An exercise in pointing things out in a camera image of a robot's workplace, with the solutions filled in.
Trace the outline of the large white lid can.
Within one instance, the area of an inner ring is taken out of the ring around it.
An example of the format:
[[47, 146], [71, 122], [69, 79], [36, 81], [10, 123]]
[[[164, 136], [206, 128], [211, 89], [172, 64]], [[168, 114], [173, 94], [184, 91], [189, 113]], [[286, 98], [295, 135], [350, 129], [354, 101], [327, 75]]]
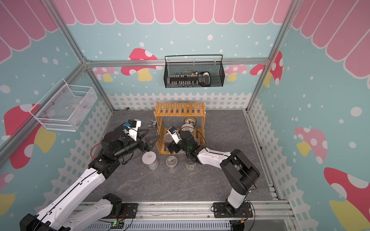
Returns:
[[159, 166], [157, 155], [153, 151], [149, 151], [143, 154], [142, 162], [148, 170], [156, 170]]

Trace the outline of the tall silver green can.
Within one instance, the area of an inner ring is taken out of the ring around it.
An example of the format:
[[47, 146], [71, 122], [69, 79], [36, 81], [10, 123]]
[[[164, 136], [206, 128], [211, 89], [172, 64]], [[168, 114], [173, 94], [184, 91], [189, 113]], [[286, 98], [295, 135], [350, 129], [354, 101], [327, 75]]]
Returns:
[[170, 134], [167, 133], [167, 134], [165, 134], [163, 136], [163, 140], [164, 140], [164, 145], [165, 145], [165, 151], [168, 152], [167, 144], [172, 143], [173, 142], [173, 138], [172, 138], [172, 136]]

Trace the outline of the green label pull-tab can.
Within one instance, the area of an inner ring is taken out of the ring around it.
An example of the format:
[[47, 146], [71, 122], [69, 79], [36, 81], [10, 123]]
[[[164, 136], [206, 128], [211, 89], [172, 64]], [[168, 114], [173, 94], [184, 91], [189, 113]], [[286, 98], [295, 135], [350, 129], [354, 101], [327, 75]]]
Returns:
[[185, 166], [188, 171], [193, 171], [195, 170], [197, 164], [196, 162], [193, 162], [191, 159], [187, 158], [185, 161]]

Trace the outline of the clear plastic seed jar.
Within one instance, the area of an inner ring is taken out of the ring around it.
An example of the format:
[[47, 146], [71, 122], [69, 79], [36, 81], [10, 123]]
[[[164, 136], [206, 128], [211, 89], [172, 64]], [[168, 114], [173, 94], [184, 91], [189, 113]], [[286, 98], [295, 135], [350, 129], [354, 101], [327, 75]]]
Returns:
[[175, 167], [177, 166], [178, 164], [178, 159], [175, 157], [175, 156], [169, 156], [167, 159], [166, 159], [166, 165], [170, 168], [170, 169], [175, 169]]

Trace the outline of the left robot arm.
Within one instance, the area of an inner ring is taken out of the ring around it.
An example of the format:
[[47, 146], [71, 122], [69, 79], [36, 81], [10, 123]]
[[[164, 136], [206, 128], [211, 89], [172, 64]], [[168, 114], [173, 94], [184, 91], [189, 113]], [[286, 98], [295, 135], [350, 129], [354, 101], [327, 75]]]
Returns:
[[109, 193], [82, 212], [72, 212], [100, 184], [123, 163], [125, 156], [135, 150], [149, 152], [159, 135], [146, 137], [148, 129], [137, 132], [137, 140], [123, 131], [107, 133], [101, 141], [102, 149], [82, 175], [49, 206], [36, 215], [27, 214], [20, 221], [22, 231], [81, 231], [101, 218], [123, 219], [126, 210], [122, 199]]

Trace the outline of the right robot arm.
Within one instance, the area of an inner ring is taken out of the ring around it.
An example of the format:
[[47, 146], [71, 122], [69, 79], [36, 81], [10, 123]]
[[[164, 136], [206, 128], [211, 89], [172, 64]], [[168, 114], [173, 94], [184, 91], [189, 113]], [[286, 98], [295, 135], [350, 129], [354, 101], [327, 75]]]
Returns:
[[192, 162], [217, 167], [223, 171], [232, 187], [223, 211], [235, 217], [243, 209], [243, 203], [249, 191], [256, 188], [255, 183], [260, 177], [257, 167], [239, 149], [221, 152], [200, 146], [191, 132], [179, 132], [174, 127], [168, 129], [167, 133], [173, 139], [171, 143], [165, 144], [171, 154], [182, 150]]

